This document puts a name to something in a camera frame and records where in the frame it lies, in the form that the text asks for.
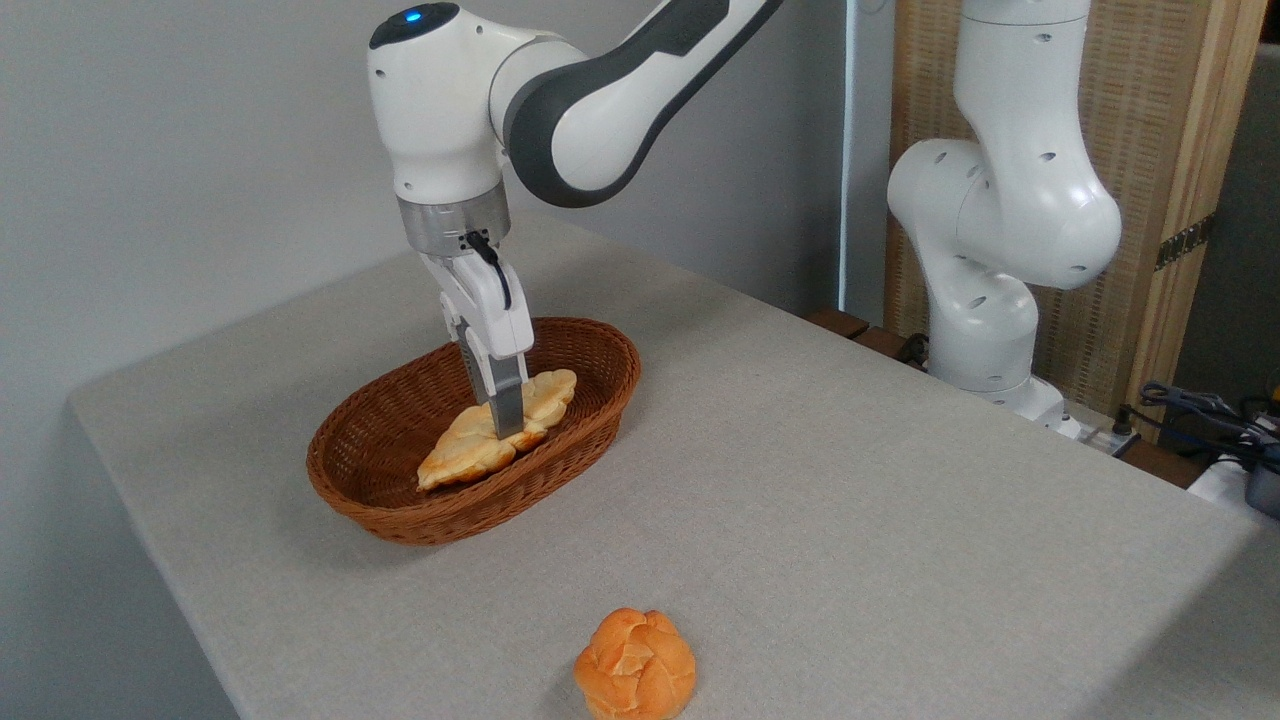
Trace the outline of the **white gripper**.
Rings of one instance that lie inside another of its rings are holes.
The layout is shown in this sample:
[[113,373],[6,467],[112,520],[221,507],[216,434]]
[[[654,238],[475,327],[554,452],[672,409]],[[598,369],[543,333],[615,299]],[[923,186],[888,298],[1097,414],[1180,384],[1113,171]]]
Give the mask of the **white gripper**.
[[497,438],[522,432],[522,388],[529,379],[524,354],[532,347],[534,334],[515,269],[488,251],[419,256],[442,287],[442,311],[476,405],[489,407]]

